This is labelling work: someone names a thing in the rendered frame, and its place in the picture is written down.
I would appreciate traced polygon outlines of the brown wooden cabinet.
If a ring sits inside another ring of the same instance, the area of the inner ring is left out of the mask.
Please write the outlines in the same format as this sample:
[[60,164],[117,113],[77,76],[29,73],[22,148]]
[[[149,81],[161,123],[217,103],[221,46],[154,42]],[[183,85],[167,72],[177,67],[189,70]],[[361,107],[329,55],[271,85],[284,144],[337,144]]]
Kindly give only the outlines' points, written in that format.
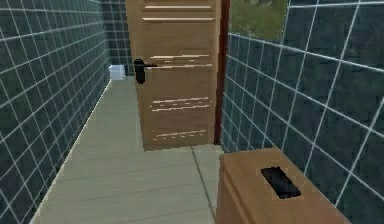
[[[219,157],[215,224],[351,224],[278,148]],[[281,199],[261,170],[279,167],[298,188]]]

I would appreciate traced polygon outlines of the white box-shaped object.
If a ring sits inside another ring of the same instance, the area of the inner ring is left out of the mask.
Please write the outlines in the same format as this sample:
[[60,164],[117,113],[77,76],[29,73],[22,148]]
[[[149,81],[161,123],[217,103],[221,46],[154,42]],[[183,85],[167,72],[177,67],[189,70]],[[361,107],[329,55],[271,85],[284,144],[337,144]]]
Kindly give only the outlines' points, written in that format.
[[123,65],[110,65],[109,72],[112,80],[124,80],[126,77]]

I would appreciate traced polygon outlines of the window with green view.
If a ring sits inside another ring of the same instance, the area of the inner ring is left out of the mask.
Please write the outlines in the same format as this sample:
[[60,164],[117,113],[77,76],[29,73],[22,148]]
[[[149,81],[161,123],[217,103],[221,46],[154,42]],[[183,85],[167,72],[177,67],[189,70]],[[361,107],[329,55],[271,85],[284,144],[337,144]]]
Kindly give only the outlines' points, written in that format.
[[278,42],[283,33],[287,9],[288,0],[231,0],[229,31]]

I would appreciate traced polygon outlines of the black flat rectangular object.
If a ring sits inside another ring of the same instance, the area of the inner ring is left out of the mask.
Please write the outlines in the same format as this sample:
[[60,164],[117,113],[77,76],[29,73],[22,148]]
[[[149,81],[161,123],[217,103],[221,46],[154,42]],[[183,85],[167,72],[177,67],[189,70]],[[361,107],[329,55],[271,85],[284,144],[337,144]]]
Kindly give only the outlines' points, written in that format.
[[261,174],[280,199],[288,199],[301,195],[301,191],[279,166],[263,168]]

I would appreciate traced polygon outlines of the light wooden room door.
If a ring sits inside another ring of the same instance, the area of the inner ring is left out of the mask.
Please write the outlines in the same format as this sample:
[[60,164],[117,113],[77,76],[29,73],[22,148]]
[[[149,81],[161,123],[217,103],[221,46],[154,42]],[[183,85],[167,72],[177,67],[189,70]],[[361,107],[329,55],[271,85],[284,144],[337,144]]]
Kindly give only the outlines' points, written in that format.
[[211,144],[221,0],[125,0],[130,49],[156,67],[136,81],[146,151]]

